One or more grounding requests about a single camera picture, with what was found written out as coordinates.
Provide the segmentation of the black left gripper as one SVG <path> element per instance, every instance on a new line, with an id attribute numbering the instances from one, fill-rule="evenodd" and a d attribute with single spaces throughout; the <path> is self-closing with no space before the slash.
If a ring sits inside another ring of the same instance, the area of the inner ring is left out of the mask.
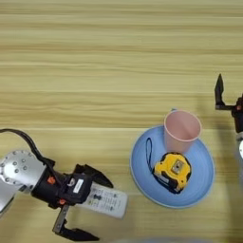
<path id="1" fill-rule="evenodd" d="M 95 183 L 107 188 L 113 188 L 113 183 L 101 171 L 87 164 L 77 164 L 74 172 L 86 174 Z M 46 169 L 32 190 L 31 195 L 44 201 L 52 209 L 61 209 L 52 229 L 57 235 L 72 241 L 99 241 L 100 239 L 93 234 L 80 229 L 70 230 L 65 226 L 67 223 L 65 217 L 70 206 L 70 193 L 67 186 L 70 179 L 70 175 L 58 172 L 51 173 Z"/>

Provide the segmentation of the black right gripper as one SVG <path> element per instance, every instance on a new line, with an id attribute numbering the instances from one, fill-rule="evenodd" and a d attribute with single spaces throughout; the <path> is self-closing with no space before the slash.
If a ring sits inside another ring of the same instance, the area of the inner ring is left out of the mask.
<path id="1" fill-rule="evenodd" d="M 215 108 L 230 111 L 234 118 L 235 132 L 241 133 L 243 132 L 243 95 L 237 99 L 235 105 L 226 105 L 222 99 L 223 91 L 223 79 L 221 75 L 218 75 L 215 85 Z"/>

